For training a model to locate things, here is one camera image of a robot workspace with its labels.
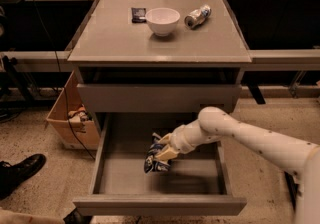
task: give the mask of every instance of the shoe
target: shoe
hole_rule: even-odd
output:
[[[16,165],[0,162],[0,200],[11,195],[22,182],[35,175],[45,162],[46,157],[42,154],[32,155]]]
[[[82,216],[77,209],[74,209],[63,220],[65,224],[89,224],[91,219],[91,216]]]

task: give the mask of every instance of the bowl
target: bowl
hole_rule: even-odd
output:
[[[170,8],[155,8],[146,13],[147,24],[157,36],[169,35],[179,19],[180,13]]]

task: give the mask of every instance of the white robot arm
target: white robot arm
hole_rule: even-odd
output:
[[[299,183],[294,224],[320,221],[320,147],[317,144],[242,123],[219,108],[204,108],[198,119],[164,136],[160,161],[187,154],[201,144],[230,136],[294,176]]]

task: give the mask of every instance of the can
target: can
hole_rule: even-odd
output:
[[[188,14],[184,19],[184,24],[190,29],[201,25],[211,15],[211,8],[204,4],[199,9],[196,9]]]

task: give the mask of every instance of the concrete floor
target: concrete floor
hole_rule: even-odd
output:
[[[238,101],[232,116],[276,132],[320,144],[320,106],[317,98],[252,98]],[[0,201],[17,212],[63,218],[73,210],[72,199],[87,195],[94,161],[84,150],[65,149],[46,123],[49,109],[29,109],[0,124],[0,159],[15,164],[34,153],[47,156],[44,168]],[[293,208],[283,172],[244,146],[224,138],[226,164],[233,194],[246,197],[247,206],[234,217],[147,217],[139,223],[258,223],[289,224]],[[92,223],[135,223],[137,216],[94,218]]]

